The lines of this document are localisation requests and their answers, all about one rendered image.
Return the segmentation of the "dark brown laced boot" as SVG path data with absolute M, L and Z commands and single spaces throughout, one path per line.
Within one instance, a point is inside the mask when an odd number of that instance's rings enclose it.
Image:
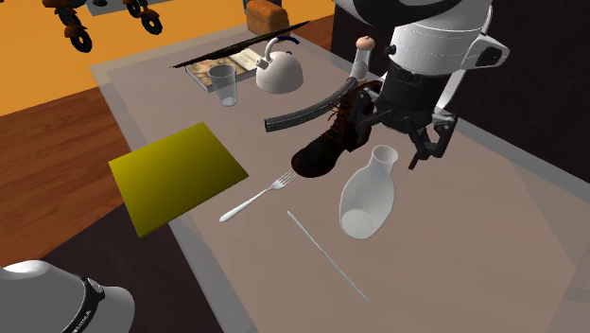
M 345 150 L 352 152 L 362 147 L 369 140 L 371 131 L 359 134 L 356 125 L 349 120 L 354 98 L 364 88 L 379 93 L 383 82 L 372 80 L 346 93 L 340 100 L 329 119 L 336 117 L 330 128 L 300 149 L 291 158 L 292 169 L 305 178 L 317 178 L 330 172 L 339 156 Z

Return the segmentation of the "white vase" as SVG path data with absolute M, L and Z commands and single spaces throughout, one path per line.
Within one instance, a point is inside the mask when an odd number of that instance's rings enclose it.
M 373 236 L 389 217 L 395 201 L 391 170 L 398 152 L 386 145 L 373 148 L 366 166 L 344 186 L 339 203 L 339 225 L 354 239 Z

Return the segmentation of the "white kettle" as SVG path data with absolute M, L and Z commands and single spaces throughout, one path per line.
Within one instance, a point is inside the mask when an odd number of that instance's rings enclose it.
M 257 59 L 256 85 L 271 94 L 289 94 L 298 90 L 304 83 L 304 72 L 299 61 L 290 51 L 273 51 L 275 44 L 281 41 L 300 41 L 290 36 L 278 36 L 271 39 L 265 48 L 264 56 Z

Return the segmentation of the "thin grey rod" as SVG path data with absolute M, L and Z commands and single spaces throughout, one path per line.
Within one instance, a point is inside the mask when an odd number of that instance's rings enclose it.
M 352 288 L 367 304 L 370 304 L 369 298 L 355 285 L 355 283 L 347 276 L 347 274 L 338 266 L 338 264 L 330 257 L 330 255 L 323 249 L 319 242 L 311 236 L 311 234 L 305 229 L 305 227 L 297 220 L 297 218 L 288 210 L 286 211 L 290 219 L 298 226 L 298 228 L 304 233 L 304 235 L 312 242 L 312 244 L 318 249 L 318 251 L 326 258 L 330 265 L 335 271 L 341 276 L 341 278 Z

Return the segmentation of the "grey glass table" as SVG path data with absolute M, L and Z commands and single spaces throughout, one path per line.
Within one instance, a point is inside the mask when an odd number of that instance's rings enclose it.
M 233 107 L 173 68 L 248 35 L 234 27 L 92 67 L 131 149 L 201 122 L 248 173 L 170 224 L 224 333 L 590 333 L 590 185 L 568 189 L 466 121 L 443 158 L 414 169 L 409 140 L 376 127 L 328 175 L 296 178 L 220 222 L 329 125 L 321 117 L 266 132 L 265 119 L 331 94 L 351 68 L 304 41 L 294 48 L 299 91 L 271 95 L 245 80 Z M 373 236 L 354 239 L 339 225 L 341 192 L 378 145 L 398 152 L 394 205 Z

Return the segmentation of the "silver fork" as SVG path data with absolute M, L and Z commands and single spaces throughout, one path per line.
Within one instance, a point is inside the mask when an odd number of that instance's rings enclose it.
M 254 201 L 256 201 L 258 198 L 260 198 L 261 196 L 263 196 L 267 192 L 269 192 L 271 190 L 280 190 L 280 189 L 284 188 L 296 176 L 297 176 L 297 173 L 293 169 L 290 169 L 286 174 L 282 175 L 280 178 L 278 178 L 277 180 L 275 180 L 269 187 L 267 187 L 266 189 L 260 191 L 259 193 L 257 193 L 253 197 L 249 198 L 248 200 L 240 203 L 238 206 L 236 206 L 232 210 L 230 210 L 230 211 L 226 212 L 225 214 L 223 214 L 219 218 L 219 221 L 220 222 L 225 222 L 228 219 L 231 219 L 233 216 L 235 216 L 236 214 L 238 214 L 240 211 L 242 211 L 244 208 L 246 208 L 248 205 L 250 205 L 251 203 L 253 203 Z

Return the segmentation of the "brown bread loaf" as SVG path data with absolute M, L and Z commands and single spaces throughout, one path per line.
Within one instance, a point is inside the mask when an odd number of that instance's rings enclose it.
M 290 26 L 286 10 L 269 0 L 249 0 L 246 6 L 246 22 L 248 30 L 256 35 Z

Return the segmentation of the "thin black flat panel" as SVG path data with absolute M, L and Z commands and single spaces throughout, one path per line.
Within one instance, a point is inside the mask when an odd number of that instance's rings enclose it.
M 213 60 L 221 59 L 224 57 L 229 57 L 229 56 L 232 56 L 236 53 L 239 53 L 240 51 L 248 48 L 251 45 L 258 44 L 258 43 L 265 42 L 265 41 L 270 41 L 276 37 L 282 37 L 284 39 L 287 39 L 287 36 L 286 36 L 287 32 L 290 32 L 294 29 L 305 26 L 308 23 L 309 23 L 309 21 L 304 21 L 299 24 L 288 26 L 288 27 L 285 27 L 282 29 L 278 29 L 278 30 L 275 30 L 275 31 L 272 31 L 270 33 L 266 33 L 263 35 L 259 35 L 259 36 L 250 38 L 248 40 L 245 40 L 245 41 L 242 41 L 242 42 L 239 42 L 236 44 L 231 44 L 229 46 L 220 48 L 220 49 L 210 52 L 208 54 L 196 57 L 192 60 L 184 61 L 184 62 L 178 63 L 176 65 L 173 65 L 173 68 L 185 67 L 187 65 L 190 65 L 190 64 L 193 64 L 196 62 L 200 62 L 200 61 L 213 61 Z

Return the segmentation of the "clear drinking glass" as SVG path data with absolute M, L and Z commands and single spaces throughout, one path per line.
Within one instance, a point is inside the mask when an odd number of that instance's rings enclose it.
M 232 107 L 237 102 L 236 70 L 230 64 L 218 64 L 208 70 L 208 77 L 221 104 Z

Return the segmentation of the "open picture book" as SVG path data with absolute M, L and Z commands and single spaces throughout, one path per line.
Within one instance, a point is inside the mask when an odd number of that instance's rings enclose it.
M 261 58 L 261 55 L 254 52 L 250 48 L 246 48 L 229 57 L 224 57 L 217 60 L 205 60 L 187 65 L 184 67 L 184 70 L 207 93 L 212 93 L 216 90 L 208 75 L 208 71 L 212 67 L 220 64 L 231 65 L 235 69 L 235 80 L 241 81 L 255 76 L 255 61 L 259 58 Z

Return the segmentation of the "yellow flat board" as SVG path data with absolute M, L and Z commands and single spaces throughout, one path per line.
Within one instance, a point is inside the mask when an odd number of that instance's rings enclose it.
M 204 123 L 113 159 L 109 167 L 139 237 L 248 177 Z

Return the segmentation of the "wheeled office chair base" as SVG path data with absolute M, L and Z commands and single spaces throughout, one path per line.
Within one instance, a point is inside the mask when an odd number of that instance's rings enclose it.
M 77 16 L 77 9 L 84 6 L 88 0 L 42 0 L 43 6 L 53 9 L 64 24 L 64 37 L 68 38 L 72 46 L 79 52 L 89 53 L 93 48 L 93 41 Z M 140 19 L 144 29 L 153 35 L 163 31 L 160 15 L 148 7 L 148 0 L 117 0 L 128 10 L 130 16 Z

